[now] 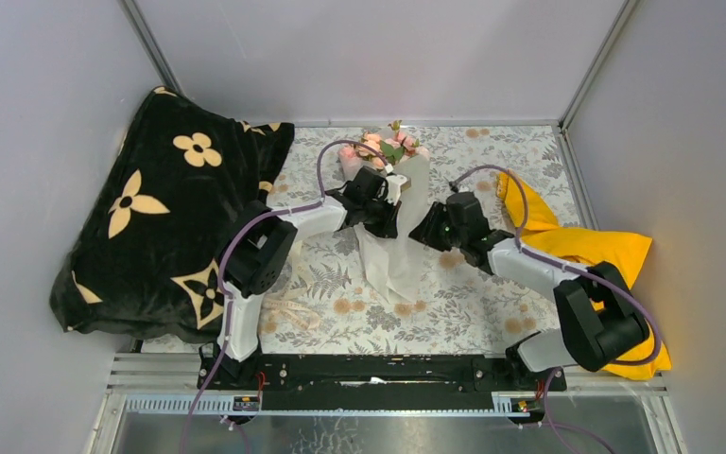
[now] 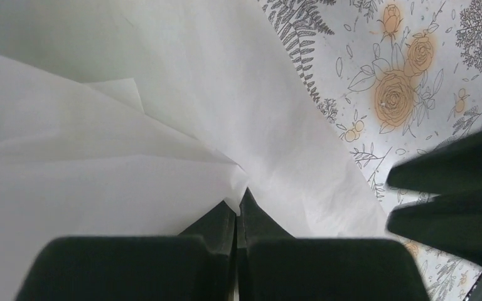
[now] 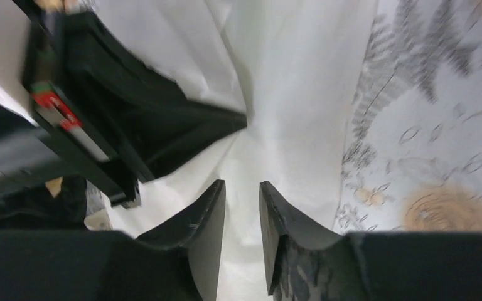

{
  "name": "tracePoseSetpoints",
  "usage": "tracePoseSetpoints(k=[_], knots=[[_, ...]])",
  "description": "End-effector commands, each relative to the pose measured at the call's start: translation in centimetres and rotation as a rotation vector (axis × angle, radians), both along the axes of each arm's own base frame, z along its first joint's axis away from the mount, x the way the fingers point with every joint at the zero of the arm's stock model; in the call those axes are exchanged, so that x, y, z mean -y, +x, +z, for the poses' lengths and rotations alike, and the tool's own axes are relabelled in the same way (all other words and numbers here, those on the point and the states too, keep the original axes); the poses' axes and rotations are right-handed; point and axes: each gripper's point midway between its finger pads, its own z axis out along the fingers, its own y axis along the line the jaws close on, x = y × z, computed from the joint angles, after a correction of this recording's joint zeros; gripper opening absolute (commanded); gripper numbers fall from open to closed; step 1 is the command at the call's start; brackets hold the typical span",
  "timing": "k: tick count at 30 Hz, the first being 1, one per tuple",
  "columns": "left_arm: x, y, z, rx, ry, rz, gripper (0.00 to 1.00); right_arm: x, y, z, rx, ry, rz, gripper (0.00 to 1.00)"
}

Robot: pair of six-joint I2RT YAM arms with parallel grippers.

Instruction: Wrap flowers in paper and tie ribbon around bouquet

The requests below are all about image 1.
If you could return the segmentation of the white wrapping paper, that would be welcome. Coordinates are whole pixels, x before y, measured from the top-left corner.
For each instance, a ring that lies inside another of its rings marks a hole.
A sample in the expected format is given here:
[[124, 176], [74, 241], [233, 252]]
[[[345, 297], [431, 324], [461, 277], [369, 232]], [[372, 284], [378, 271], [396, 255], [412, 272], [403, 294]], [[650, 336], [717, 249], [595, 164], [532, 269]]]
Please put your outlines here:
[[394, 170], [407, 176], [410, 182], [400, 198], [397, 237], [379, 238], [361, 226], [354, 228], [365, 278], [390, 308], [412, 305], [419, 298], [424, 246], [412, 240], [409, 234], [423, 221], [429, 209], [430, 160], [417, 154], [397, 164]]

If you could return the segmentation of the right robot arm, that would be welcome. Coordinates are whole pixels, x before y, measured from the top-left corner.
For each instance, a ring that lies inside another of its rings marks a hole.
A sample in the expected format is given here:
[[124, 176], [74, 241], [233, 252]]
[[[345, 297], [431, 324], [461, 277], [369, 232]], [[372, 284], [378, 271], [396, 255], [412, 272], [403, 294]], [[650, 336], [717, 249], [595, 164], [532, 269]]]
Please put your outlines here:
[[434, 202], [409, 236], [437, 251], [457, 249], [469, 265], [515, 281], [555, 305], [558, 328], [507, 349], [504, 375], [513, 388], [526, 390], [542, 372], [559, 366], [577, 364], [596, 372], [650, 337], [646, 318], [613, 264], [584, 267], [520, 243], [490, 226], [471, 192]]

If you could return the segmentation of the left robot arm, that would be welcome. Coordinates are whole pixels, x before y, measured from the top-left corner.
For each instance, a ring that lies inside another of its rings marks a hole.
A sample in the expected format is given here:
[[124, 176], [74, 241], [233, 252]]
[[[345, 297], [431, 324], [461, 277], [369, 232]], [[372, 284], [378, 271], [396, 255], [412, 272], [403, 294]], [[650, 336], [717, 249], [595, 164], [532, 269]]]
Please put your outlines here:
[[362, 167], [342, 187], [318, 201], [297, 207], [271, 208], [253, 201], [231, 229], [218, 283], [225, 294], [225, 315], [217, 343], [221, 347], [219, 376], [235, 389], [252, 383], [250, 356], [259, 345], [256, 328], [262, 303], [279, 278], [295, 242], [361, 225], [370, 234], [397, 237], [401, 197], [410, 179]]

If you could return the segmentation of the pink fake flower bouquet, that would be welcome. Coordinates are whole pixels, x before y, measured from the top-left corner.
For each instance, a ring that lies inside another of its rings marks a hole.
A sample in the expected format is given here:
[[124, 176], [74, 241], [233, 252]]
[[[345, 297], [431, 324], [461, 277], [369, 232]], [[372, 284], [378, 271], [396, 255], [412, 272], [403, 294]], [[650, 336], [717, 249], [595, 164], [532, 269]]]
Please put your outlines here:
[[364, 131], [354, 144], [344, 145], [337, 156], [348, 168], [366, 165], [378, 170], [396, 166], [417, 156], [430, 160], [429, 150], [407, 132], [399, 119], [377, 131]]

